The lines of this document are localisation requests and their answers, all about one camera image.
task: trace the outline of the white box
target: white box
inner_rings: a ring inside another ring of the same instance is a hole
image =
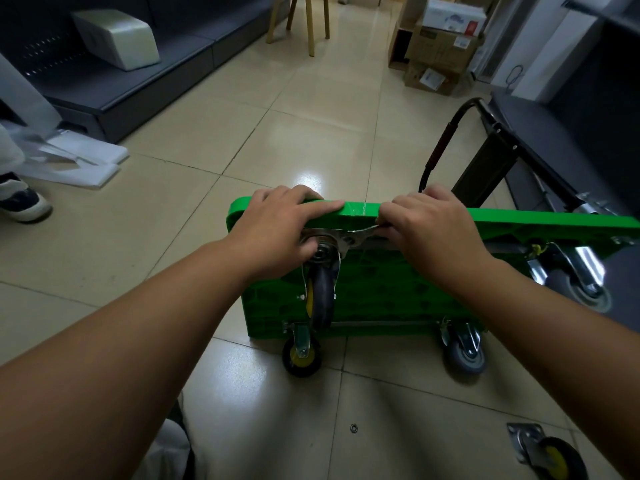
[[[477,37],[486,21],[484,10],[477,6],[443,0],[427,0],[422,25]]]
[[[87,50],[109,64],[129,71],[160,62],[154,33],[142,20],[113,9],[72,15]]]

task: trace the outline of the sneaker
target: sneaker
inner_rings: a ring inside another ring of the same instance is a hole
[[[35,224],[49,217],[53,207],[14,173],[0,175],[0,210],[23,224]]]

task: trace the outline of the wooden stool leg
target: wooden stool leg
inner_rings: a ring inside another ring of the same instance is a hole
[[[269,31],[267,32],[267,43],[273,42],[273,31],[276,30],[276,20],[278,18],[278,8],[280,8],[280,2],[282,0],[275,0],[273,2],[273,9],[271,10],[271,20],[269,21]]]
[[[291,0],[291,9],[289,10],[289,19],[287,20],[287,30],[291,30],[293,14],[296,12],[296,3],[298,3],[298,0]]]
[[[329,38],[329,0],[324,0],[324,38]]]
[[[305,0],[307,5],[307,32],[309,37],[309,56],[316,56],[316,46],[314,44],[314,15],[311,10],[311,0]]]

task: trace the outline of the green plastic platform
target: green plastic platform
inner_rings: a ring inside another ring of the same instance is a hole
[[[241,217],[249,200],[250,197],[242,197],[231,204],[228,230]],[[347,202],[340,211],[309,221],[306,227],[363,229],[375,224],[379,207],[377,203]],[[485,241],[584,245],[592,247],[603,259],[624,246],[612,238],[640,237],[640,222],[633,217],[498,209],[469,212]],[[522,254],[499,257],[529,275]],[[249,336],[284,338],[283,322],[306,322],[305,304],[297,298],[304,293],[300,269],[279,280],[249,287],[242,295]],[[471,322],[483,329],[464,306],[418,275],[398,251],[349,250],[342,261],[335,293],[333,324],[318,334],[321,337],[433,333],[443,319]]]

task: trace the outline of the person's left hand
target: person's left hand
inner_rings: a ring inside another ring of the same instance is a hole
[[[319,200],[302,203],[309,199]],[[242,256],[251,281],[280,278],[317,250],[313,238],[300,244],[305,224],[343,206],[343,200],[322,200],[305,185],[260,189],[224,241]]]

